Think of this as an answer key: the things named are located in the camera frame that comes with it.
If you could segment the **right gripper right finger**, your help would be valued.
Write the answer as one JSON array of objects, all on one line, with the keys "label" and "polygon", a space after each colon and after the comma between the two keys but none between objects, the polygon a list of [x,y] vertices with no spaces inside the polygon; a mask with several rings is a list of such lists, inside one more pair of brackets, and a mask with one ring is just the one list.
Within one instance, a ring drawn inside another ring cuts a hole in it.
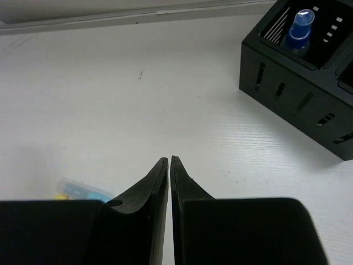
[{"label": "right gripper right finger", "polygon": [[216,199],[170,164],[176,264],[328,264],[312,218],[294,198]]}]

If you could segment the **yellow cap highlighter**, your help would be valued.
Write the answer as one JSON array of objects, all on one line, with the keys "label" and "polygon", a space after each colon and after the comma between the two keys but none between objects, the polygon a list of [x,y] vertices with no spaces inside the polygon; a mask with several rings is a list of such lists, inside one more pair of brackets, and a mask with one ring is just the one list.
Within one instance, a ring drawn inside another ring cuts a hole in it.
[{"label": "yellow cap highlighter", "polygon": [[69,200],[69,197],[63,194],[58,194],[55,196],[56,200]]}]

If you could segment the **blue spray bottle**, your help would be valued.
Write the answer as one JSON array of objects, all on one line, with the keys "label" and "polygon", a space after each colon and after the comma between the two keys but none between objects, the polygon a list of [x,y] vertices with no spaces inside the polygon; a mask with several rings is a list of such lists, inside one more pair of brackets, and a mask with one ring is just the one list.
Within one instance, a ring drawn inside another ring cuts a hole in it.
[{"label": "blue spray bottle", "polygon": [[280,46],[298,57],[305,57],[309,50],[314,20],[313,10],[302,9],[298,11]]}]

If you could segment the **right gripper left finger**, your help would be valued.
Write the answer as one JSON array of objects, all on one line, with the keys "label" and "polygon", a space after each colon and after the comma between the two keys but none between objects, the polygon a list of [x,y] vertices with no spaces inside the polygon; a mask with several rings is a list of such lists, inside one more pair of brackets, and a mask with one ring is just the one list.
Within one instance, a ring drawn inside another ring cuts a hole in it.
[{"label": "right gripper left finger", "polygon": [[161,264],[168,159],[108,202],[1,202],[2,264]]}]

